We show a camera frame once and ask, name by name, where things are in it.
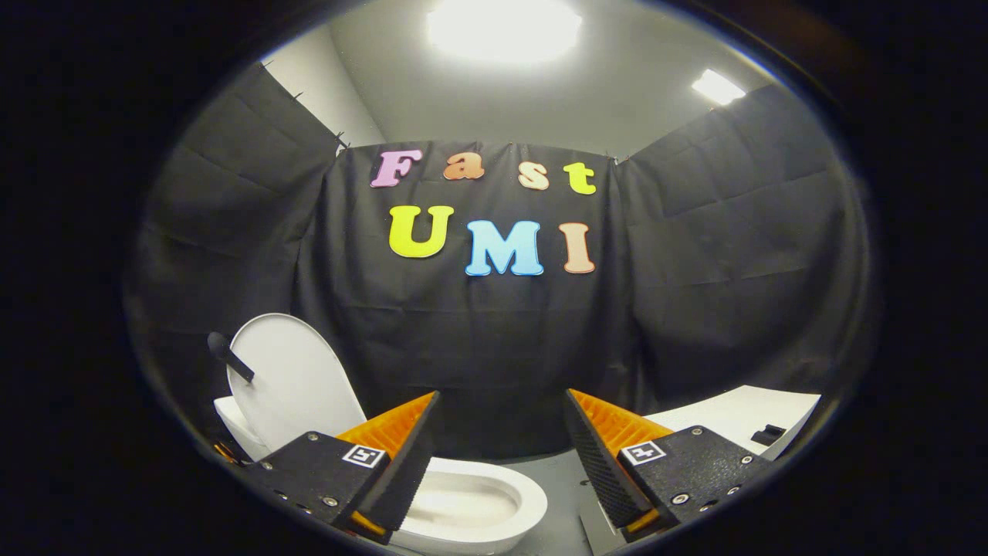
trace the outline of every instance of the toilet seat lid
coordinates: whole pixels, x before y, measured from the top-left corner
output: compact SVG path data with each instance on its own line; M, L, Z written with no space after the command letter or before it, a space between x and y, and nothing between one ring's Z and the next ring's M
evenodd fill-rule
M310 430L335 436L367 420L336 353L304 321L260 315L237 331L230 350L254 371L247 382L227 366L230 392L272 451Z

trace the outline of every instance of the toilet bowl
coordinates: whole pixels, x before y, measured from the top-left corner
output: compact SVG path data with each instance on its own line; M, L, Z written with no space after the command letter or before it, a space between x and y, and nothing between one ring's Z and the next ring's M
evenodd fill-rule
M213 405L255 461L310 430L335 436L367 421L332 348L305 322L261 315L234 335L230 349L254 379L227 368L233 395ZM547 507L541 487L517 471L434 457L390 544L435 556L501 554Z
M247 417L240 411L236 400L232 396L218 398L212 401L219 418L223 419L226 429L233 435L233 439L240 444L247 456L254 461L264 459L271 450L264 445L264 441L257 435L257 432L250 427Z
M542 488L517 471L434 457L391 542L436 556L502 554L547 507Z

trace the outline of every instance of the letter u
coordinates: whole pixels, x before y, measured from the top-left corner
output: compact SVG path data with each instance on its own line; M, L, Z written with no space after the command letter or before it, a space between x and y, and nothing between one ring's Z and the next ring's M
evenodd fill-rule
M432 233L426 241L415 241L412 239L412 226L415 224L415 217L421 212L422 209L410 205L399 205L391 209L391 233L387 242L392 251L403 257L425 258L443 249L453 207L430 207L429 214L433 216Z

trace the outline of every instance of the orange letter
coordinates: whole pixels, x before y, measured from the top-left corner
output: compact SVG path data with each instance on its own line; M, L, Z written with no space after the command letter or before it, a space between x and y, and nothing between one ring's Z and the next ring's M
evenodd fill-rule
M586 274L597 268L587 254L587 231L585 224L568 222L559 225L559 231L566 236L566 254L569 260L563 265L563 270L570 274Z
M484 169L480 167L480 155L476 152L454 154L446 164L449 165L443 172L446 179L477 179L484 175Z
M518 181L529 189L545 189L549 186L545 166L537 162L522 162L518 165L518 172Z

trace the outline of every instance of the black curtain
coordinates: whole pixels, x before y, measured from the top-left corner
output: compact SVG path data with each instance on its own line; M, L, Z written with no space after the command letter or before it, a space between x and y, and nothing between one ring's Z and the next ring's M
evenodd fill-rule
M420 149L393 187L386 151ZM621 164L548 146L418 141L349 148L260 67L194 123L148 200L128 297L152 380L207 436L228 395L206 334L294 314L340 356L369 417L444 394L439 455L501 458L568 446L562 391L640 414L741 384L821 392L865 284L861 191L813 115L753 91ZM477 179L447 180L476 152ZM547 170L523 187L519 164ZM593 169L593 194L563 166ZM397 205L453 207L446 243L392 252ZM538 276L468 276L471 233L534 221ZM596 269L563 269L563 223L586 224Z
M821 393L850 380L852 336L874 318L865 191L805 104L752 91L617 176L662 409L745 384Z
M212 405L229 395L225 366L206 337L290 311L298 246L336 147L257 65L204 107L148 194L126 281L131 337L187 422L231 447Z

